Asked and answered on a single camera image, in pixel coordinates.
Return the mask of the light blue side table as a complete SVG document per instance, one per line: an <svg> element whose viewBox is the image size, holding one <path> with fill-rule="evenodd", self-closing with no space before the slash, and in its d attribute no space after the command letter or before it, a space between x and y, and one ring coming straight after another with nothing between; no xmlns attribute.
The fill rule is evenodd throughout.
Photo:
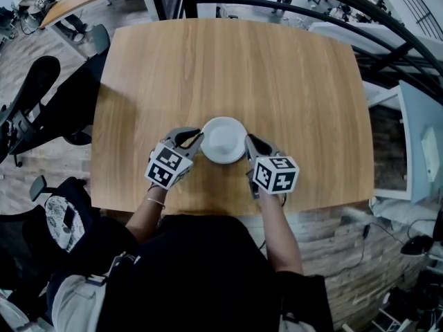
<svg viewBox="0 0 443 332"><path fill-rule="evenodd" d="M367 99L374 195L418 203L443 193L443 105L405 82Z"/></svg>

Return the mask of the grey chair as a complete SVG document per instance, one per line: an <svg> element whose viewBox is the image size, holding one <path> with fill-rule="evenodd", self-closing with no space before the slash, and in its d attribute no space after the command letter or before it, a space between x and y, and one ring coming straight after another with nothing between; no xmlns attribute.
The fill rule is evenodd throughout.
<svg viewBox="0 0 443 332"><path fill-rule="evenodd" d="M96 53L95 56L102 56L108 53L111 45L109 33L103 24L94 26L91 30L91 37Z"/></svg>

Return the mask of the white round plate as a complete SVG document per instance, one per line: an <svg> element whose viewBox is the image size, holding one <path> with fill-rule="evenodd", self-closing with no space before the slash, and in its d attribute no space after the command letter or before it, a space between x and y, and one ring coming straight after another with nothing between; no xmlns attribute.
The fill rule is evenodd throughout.
<svg viewBox="0 0 443 332"><path fill-rule="evenodd" d="M204 125L202 133L204 140L200 145L201 151L214 163L235 163L245 154L246 128L234 118L213 118Z"/></svg>

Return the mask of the person's black shirt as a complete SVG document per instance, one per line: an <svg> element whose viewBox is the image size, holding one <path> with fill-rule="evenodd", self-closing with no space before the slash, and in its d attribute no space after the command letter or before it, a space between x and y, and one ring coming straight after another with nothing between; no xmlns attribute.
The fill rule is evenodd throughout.
<svg viewBox="0 0 443 332"><path fill-rule="evenodd" d="M139 244L103 218L110 274L97 332L334 332L325 280L274 269L232 217L174 216Z"/></svg>

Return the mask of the person's grey garment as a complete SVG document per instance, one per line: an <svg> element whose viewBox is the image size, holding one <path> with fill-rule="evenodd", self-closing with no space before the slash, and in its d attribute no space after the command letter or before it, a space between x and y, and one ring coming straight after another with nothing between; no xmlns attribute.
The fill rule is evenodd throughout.
<svg viewBox="0 0 443 332"><path fill-rule="evenodd" d="M67 277L51 311L55 332L96 332L106 293L106 277Z"/></svg>

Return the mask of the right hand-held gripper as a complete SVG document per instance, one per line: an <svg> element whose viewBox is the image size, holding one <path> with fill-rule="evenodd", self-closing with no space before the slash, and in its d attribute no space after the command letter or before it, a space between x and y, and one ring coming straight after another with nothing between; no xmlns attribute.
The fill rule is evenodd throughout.
<svg viewBox="0 0 443 332"><path fill-rule="evenodd" d="M254 199L261 188L267 194L288 194L294 191L299 175L295 160L286 156L275 144L254 134L245 137L245 155L250 167L246 173Z"/></svg>

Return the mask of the black metal railing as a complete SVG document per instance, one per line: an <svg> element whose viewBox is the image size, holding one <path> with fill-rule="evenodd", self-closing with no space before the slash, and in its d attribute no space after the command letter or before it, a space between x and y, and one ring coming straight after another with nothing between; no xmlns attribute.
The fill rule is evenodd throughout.
<svg viewBox="0 0 443 332"><path fill-rule="evenodd" d="M269 22L349 44L363 81L390 88L406 82L443 104L443 35L414 34L373 0L154 0L159 18Z"/></svg>

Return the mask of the black office chair with headrest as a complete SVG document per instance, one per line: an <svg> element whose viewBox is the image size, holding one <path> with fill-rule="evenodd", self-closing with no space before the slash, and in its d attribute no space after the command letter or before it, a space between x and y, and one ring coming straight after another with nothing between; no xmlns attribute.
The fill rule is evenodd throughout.
<svg viewBox="0 0 443 332"><path fill-rule="evenodd" d="M60 62L49 55L33 62L12 103L0 108L0 163L59 137L77 146L91 142L84 129L93 124L107 54L88 59L45 105L41 100L60 76Z"/></svg>

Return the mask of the smartphone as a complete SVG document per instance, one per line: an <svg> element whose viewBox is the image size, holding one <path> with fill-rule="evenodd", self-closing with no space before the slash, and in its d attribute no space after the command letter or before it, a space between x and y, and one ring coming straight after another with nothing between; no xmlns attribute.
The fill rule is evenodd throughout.
<svg viewBox="0 0 443 332"><path fill-rule="evenodd" d="M71 227L72 227L74 218L75 218L75 210L73 210L70 206L68 206L66 208L66 211L64 214L64 219L63 219L64 227L68 231L71 231Z"/></svg>

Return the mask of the wooden table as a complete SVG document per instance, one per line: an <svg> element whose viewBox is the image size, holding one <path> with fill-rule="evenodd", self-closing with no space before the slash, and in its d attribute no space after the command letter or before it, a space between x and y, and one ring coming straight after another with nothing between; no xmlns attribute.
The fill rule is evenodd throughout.
<svg viewBox="0 0 443 332"><path fill-rule="evenodd" d="M93 122L93 205L134 211L157 142L219 116L296 161L287 212L372 198L368 103L349 45L277 24L179 19L114 34Z"/></svg>

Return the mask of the patterned seat cushion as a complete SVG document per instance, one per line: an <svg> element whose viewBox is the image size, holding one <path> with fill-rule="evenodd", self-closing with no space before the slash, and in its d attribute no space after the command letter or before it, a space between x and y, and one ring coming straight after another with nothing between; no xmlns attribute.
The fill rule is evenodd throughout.
<svg viewBox="0 0 443 332"><path fill-rule="evenodd" d="M63 224L64 214L68 206L75 210L71 231L68 231ZM51 196L45 203L45 212L48 230L56 244L67 252L72 251L85 232L79 212L72 203L62 196Z"/></svg>

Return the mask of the person's right forearm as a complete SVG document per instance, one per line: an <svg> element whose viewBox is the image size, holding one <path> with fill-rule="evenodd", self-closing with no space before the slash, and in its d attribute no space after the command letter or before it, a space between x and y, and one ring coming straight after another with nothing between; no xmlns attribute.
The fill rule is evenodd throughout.
<svg viewBox="0 0 443 332"><path fill-rule="evenodd" d="M280 198L259 189L267 259L277 272L304 275L298 242L284 215Z"/></svg>

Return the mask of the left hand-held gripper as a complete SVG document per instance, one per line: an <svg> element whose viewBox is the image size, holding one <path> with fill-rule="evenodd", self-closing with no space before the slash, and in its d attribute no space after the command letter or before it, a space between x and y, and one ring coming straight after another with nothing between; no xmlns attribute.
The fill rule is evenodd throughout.
<svg viewBox="0 0 443 332"><path fill-rule="evenodd" d="M152 184L169 190L193 166L204 134L196 127L172 129L150 153L145 178Z"/></svg>

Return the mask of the person's left forearm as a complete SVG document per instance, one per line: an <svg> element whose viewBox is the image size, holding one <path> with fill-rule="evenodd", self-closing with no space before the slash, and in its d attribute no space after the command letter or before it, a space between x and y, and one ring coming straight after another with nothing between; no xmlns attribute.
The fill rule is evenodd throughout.
<svg viewBox="0 0 443 332"><path fill-rule="evenodd" d="M165 208L167 193L167 190L158 185L151 186L137 210L128 220L126 228L138 243L146 242L156 232L161 213Z"/></svg>

